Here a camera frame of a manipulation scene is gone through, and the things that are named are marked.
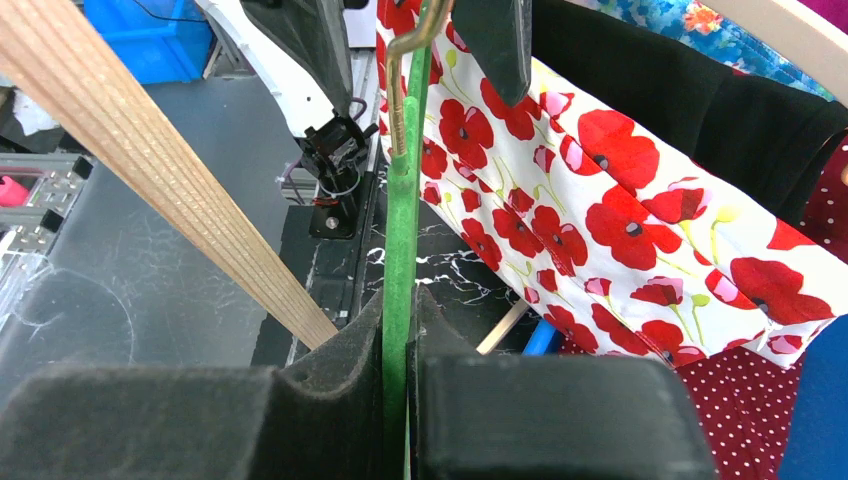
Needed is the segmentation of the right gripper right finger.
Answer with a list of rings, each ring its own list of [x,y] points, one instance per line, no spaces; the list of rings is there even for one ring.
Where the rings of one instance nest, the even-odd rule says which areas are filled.
[[[415,479],[712,479],[696,409],[631,357],[481,355],[430,291],[407,343]]]

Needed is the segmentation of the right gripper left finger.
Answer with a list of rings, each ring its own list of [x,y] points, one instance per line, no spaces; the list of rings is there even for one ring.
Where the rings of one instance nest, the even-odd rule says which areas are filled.
[[[373,297],[286,368],[50,368],[1,415],[5,479],[376,479]]]

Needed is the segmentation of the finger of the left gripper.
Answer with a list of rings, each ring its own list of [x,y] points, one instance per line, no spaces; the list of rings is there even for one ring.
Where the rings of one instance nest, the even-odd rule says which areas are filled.
[[[459,0],[452,11],[458,35],[508,106],[531,85],[531,0]]]

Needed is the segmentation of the green velvet hanger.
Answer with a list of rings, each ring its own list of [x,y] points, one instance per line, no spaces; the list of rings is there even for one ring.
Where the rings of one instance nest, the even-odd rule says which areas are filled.
[[[415,26],[400,30],[385,52],[391,136],[382,313],[383,477],[408,479],[406,342],[414,298],[420,163],[431,43],[451,1],[424,1]]]

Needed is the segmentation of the red polka dot skirt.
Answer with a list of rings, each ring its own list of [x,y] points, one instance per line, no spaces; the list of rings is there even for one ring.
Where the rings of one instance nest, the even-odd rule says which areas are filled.
[[[698,411],[722,479],[776,479],[789,443],[806,360],[782,369],[743,348],[705,358],[685,347],[682,335],[660,341]]]

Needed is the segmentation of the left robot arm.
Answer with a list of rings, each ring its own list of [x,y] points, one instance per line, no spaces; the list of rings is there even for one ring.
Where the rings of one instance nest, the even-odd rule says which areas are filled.
[[[318,181],[310,233],[349,239],[363,208],[360,164],[374,124],[359,126],[343,12],[363,1],[200,1],[271,93]],[[500,100],[528,92],[532,39],[529,1],[446,1],[455,36],[469,46]]]

